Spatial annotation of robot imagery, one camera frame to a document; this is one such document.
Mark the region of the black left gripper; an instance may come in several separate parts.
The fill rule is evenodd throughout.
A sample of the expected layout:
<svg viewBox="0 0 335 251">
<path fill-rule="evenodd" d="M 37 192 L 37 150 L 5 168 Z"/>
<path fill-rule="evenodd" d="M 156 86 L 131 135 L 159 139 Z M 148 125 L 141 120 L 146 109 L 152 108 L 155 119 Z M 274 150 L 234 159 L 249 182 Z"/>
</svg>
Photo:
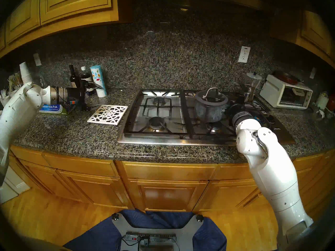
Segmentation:
<svg viewBox="0 0 335 251">
<path fill-rule="evenodd" d="M 75 88 L 67 87 L 67 98 L 66 103 L 72 105 L 78 105 L 81 111 L 88 111 L 88 110 L 97 110 L 101 107 L 101 104 L 86 104 L 85 103 L 85 96 L 87 89 L 101 89 L 103 90 L 103 86 L 95 83 L 95 82 L 88 82 L 88 81 L 77 81 Z"/>
</svg>

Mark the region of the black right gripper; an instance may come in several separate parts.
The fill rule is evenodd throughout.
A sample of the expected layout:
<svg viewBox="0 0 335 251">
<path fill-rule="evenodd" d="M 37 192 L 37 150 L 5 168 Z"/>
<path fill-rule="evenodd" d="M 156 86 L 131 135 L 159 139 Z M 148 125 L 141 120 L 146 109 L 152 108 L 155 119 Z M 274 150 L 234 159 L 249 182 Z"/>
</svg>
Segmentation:
<svg viewBox="0 0 335 251">
<path fill-rule="evenodd" d="M 229 123 L 233 123 L 234 116 L 241 112 L 246 112 L 245 103 L 234 103 L 224 110 L 224 115 L 229 120 Z"/>
</svg>

